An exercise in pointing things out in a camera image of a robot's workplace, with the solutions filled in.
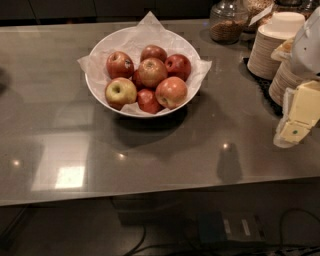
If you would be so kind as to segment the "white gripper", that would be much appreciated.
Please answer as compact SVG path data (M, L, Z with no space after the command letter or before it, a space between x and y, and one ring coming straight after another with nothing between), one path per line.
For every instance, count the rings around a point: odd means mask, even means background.
M320 7L297 32L271 53L275 61L291 59L292 72L305 79L320 79ZM283 97L283 117L273 143L280 148L298 145L320 120L320 82L309 81L296 89L287 88Z

